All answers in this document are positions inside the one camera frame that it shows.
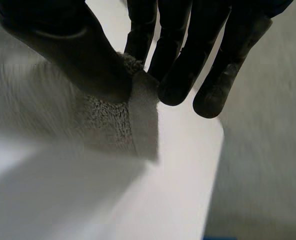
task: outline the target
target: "concrete floor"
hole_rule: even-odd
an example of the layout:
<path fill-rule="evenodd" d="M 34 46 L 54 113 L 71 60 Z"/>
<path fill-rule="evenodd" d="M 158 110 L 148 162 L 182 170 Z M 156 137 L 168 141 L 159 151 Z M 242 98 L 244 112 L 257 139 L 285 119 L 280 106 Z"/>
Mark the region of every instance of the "concrete floor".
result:
<path fill-rule="evenodd" d="M 273 21 L 220 115 L 209 235 L 296 240 L 296 0 Z"/>

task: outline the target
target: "blue object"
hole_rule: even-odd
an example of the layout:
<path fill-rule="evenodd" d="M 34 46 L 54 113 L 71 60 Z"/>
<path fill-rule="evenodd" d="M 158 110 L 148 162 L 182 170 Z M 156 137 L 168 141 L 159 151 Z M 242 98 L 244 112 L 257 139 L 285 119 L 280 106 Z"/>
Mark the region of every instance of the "blue object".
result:
<path fill-rule="evenodd" d="M 212 237 L 205 236 L 202 240 L 237 240 L 235 237 Z"/>

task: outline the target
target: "gloved hand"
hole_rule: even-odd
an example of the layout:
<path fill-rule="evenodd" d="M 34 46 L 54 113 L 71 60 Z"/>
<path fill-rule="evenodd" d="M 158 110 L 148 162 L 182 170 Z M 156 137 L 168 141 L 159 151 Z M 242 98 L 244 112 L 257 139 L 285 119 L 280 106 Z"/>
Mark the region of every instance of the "gloved hand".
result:
<path fill-rule="evenodd" d="M 193 101 L 197 114 L 216 117 L 250 49 L 271 26 L 271 18 L 291 2 L 158 0 L 161 33 L 148 72 L 160 81 L 159 99 L 171 106 L 185 100 L 229 16 L 216 59 Z M 131 32 L 125 52 L 145 62 L 154 36 L 157 0 L 127 0 L 127 6 Z M 190 12 L 188 38 L 181 50 Z"/>
<path fill-rule="evenodd" d="M 193 102 L 197 114 L 216 117 L 248 52 L 272 24 L 270 18 L 291 2 L 158 0 L 162 29 L 148 72 L 160 81 L 159 99 L 175 106 L 186 98 L 230 14 L 220 50 Z M 131 32 L 125 52 L 145 62 L 157 0 L 127 0 L 127 6 Z M 84 0 L 0 0 L 0 24 L 57 64 L 84 92 L 114 103 L 129 98 L 131 78 Z"/>

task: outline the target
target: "microfiber cloth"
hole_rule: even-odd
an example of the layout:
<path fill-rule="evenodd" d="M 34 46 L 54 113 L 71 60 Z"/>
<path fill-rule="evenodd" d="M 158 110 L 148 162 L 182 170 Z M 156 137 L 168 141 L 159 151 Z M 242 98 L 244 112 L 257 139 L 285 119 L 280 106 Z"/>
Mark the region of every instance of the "microfiber cloth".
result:
<path fill-rule="evenodd" d="M 155 160 L 157 81 L 133 57 L 120 57 L 132 76 L 132 93 L 128 102 L 111 104 L 81 92 L 37 53 L 0 48 L 0 126 Z"/>

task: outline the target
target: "white surface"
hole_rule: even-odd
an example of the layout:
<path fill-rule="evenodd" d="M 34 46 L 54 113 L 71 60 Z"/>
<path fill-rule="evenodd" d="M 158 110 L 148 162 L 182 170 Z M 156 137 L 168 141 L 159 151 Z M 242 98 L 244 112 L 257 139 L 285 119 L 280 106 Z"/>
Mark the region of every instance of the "white surface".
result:
<path fill-rule="evenodd" d="M 122 51 L 126 9 L 88 4 Z M 193 112 L 193 96 L 158 106 L 158 163 L 0 130 L 0 240 L 199 240 L 223 129 Z"/>

